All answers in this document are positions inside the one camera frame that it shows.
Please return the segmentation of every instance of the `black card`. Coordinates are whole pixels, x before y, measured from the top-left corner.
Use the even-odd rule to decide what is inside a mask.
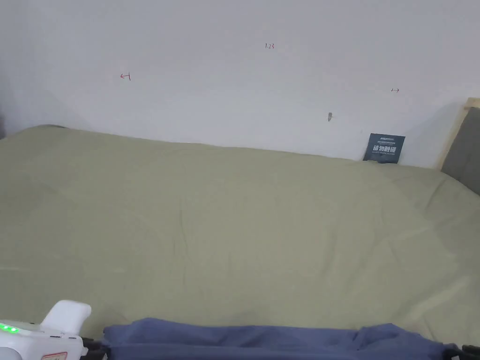
[[[370,134],[363,160],[374,160],[381,164],[398,163],[405,136]]]

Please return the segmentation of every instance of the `blue fabric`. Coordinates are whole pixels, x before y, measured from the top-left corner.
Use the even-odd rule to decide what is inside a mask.
[[[356,330],[205,327],[143,319],[105,328],[110,360],[440,360],[449,345],[395,325]]]

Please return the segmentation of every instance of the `white wall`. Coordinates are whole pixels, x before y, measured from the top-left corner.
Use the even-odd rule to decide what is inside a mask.
[[[55,123],[360,159],[380,132],[407,137],[402,164],[433,167],[480,96],[478,0],[12,0],[0,13],[8,133]]]

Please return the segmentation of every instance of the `mattress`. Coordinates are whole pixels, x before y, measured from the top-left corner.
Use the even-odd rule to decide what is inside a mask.
[[[83,335],[394,323],[480,343],[480,197],[439,171],[36,127],[0,141],[0,318]]]

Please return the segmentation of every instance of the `green led light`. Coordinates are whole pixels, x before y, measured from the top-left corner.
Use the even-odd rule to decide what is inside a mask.
[[[0,324],[0,330],[3,330],[3,331],[7,331],[11,334],[16,334],[18,333],[18,330],[16,327],[13,327],[13,326],[8,326],[8,325],[5,325],[5,324]]]

